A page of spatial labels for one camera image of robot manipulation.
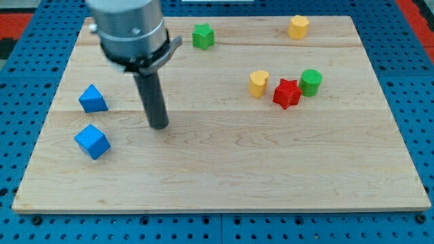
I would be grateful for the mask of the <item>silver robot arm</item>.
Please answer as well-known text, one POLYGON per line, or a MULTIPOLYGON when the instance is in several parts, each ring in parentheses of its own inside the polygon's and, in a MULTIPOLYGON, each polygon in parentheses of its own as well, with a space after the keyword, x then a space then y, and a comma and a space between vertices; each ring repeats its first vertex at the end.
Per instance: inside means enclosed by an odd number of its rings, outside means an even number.
POLYGON ((164 66, 182 37, 170 38, 160 0, 86 0, 105 56, 125 72, 151 75, 164 66))

